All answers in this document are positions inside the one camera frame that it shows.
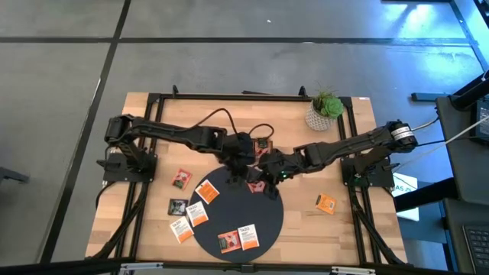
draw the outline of desk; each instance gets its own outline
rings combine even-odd
[[[446,226],[453,243],[455,259],[459,272],[474,273],[463,225],[489,224],[489,206],[461,202],[456,199],[444,199]]]
[[[436,107],[446,139],[452,138],[471,125],[471,112],[454,109],[449,98],[436,99]],[[489,146],[470,140],[447,145],[459,199],[489,205]]]
[[[457,111],[448,97],[437,98],[436,107],[446,140],[471,125],[471,112]],[[489,146],[460,140],[449,143],[447,151],[454,177],[396,197],[398,212],[445,198],[489,205],[489,185],[485,184],[489,179]]]
[[[147,97],[147,93],[128,93],[122,113],[143,116]],[[358,133],[375,128],[370,99],[353,98],[352,102]],[[323,132],[308,128],[304,118],[308,105],[308,102],[166,99],[161,122],[189,127],[211,111],[226,107],[231,112],[238,131],[248,132],[253,126],[263,122],[273,125],[274,146],[286,154],[301,144],[338,141],[340,137],[337,124]],[[343,116],[348,125],[346,112]],[[204,125],[214,125],[231,131],[230,122],[224,113],[216,114]],[[259,128],[254,135],[264,136],[268,131],[266,128]],[[167,214],[170,198],[188,199],[200,179],[219,167],[219,164],[212,155],[199,154],[182,144],[166,141],[157,142],[156,153],[157,172],[149,188],[137,259],[219,262],[220,260],[207,254],[194,238],[178,244],[169,224],[179,217]],[[170,185],[179,168],[193,173],[189,185],[183,191]],[[359,264],[348,191],[342,183],[338,160],[318,173],[295,176],[292,180],[281,183],[278,188],[285,211],[283,227],[272,248],[254,260],[254,263]],[[116,183],[101,196],[86,256],[98,252],[119,226],[127,191],[128,183]],[[401,260],[406,260],[392,197],[381,188],[371,188],[369,192],[377,230],[395,254]],[[327,193],[337,199],[334,215],[314,208],[320,193]],[[124,256],[128,255],[131,236],[132,231],[129,228]],[[363,237],[367,259],[372,261],[368,233],[364,228]]]

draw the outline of robotic arm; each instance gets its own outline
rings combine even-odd
[[[146,148],[138,148],[134,144],[137,138],[157,138],[185,144],[190,150],[203,154],[214,154],[219,163],[230,169],[233,177],[246,178],[247,165],[254,162],[253,143],[247,133],[227,135],[227,130],[219,127],[194,125],[184,128],[121,115],[109,120],[104,140],[110,147],[119,148],[123,156],[111,154],[108,160],[98,160],[106,171],[104,180],[152,180],[156,155],[147,152]]]
[[[409,153],[417,144],[408,124],[389,121],[385,126],[342,141],[318,142],[295,147],[292,154],[284,154],[278,149],[273,149],[269,154],[260,157],[257,166],[261,172],[251,181],[266,182],[267,188],[264,192],[271,198],[277,198],[278,183],[300,173],[320,171],[337,158],[372,149],[353,158],[354,174],[363,176],[373,165],[392,153]]]

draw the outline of potted plant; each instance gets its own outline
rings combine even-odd
[[[331,89],[320,89],[311,101],[306,113],[306,123],[315,131],[324,131],[331,127],[336,118],[343,113],[343,103]]]

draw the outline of white label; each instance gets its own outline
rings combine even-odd
[[[189,216],[190,222],[193,227],[200,225],[203,222],[207,222],[209,217],[207,216],[206,209],[201,201],[198,201],[186,208],[186,214]]]
[[[170,225],[170,228],[175,234],[179,244],[193,235],[192,228],[190,227],[189,222],[186,220],[186,217],[177,219],[176,222]]]
[[[257,231],[254,225],[247,225],[238,228],[238,234],[243,250],[257,248],[260,246],[260,243],[258,242]]]
[[[392,196],[400,196],[405,193],[414,191],[418,188],[418,179],[415,177],[394,173],[393,178],[394,178],[395,188],[392,191]],[[414,209],[398,212],[397,216],[418,222],[419,210],[416,207]]]
[[[401,138],[410,137],[412,135],[414,135],[413,132],[412,131],[408,131],[408,132],[405,132],[405,133],[402,133],[402,134],[398,134],[397,136],[394,137],[394,140],[395,141],[398,141]]]
[[[405,131],[411,131],[411,129],[407,126],[404,126],[404,127],[401,127],[397,130],[392,131],[390,134],[392,134],[392,136],[395,136],[396,134],[400,134],[400,133],[403,133]]]

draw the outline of wooden tabletop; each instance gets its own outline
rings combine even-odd
[[[130,92],[124,114],[144,116],[148,93]],[[369,98],[352,98],[359,134],[376,127]],[[271,138],[274,147],[286,154],[302,144],[339,140],[338,125],[327,131],[313,131],[305,122],[308,102],[232,101],[167,99],[161,122],[189,127],[217,108],[227,108],[238,131],[248,132],[253,126],[267,122],[275,127]],[[156,107],[153,107],[152,119]],[[347,137],[348,115],[343,114]],[[231,124],[225,113],[219,112],[204,125],[227,128]],[[259,128],[253,136],[267,135],[268,129]],[[157,172],[150,184],[138,246],[138,260],[183,260],[221,262],[205,252],[195,238],[179,244],[170,223],[179,216],[167,214],[169,200],[189,199],[196,184],[211,170],[219,167],[214,156],[189,150],[182,144],[158,141]],[[179,168],[193,173],[189,185],[182,191],[170,181]],[[274,264],[358,264],[354,227],[348,192],[342,183],[339,161],[323,171],[295,176],[278,185],[283,200],[284,220],[280,236],[271,249],[254,260],[255,263]],[[116,183],[100,198],[93,222],[86,256],[98,252],[121,222],[128,191],[128,183]],[[315,209],[318,194],[325,193],[337,199],[334,215]],[[401,259],[406,260],[396,210],[392,197],[382,188],[369,189],[375,227],[383,239]],[[363,228],[367,259],[372,261],[368,233]],[[129,228],[123,255],[128,255],[132,228]]]

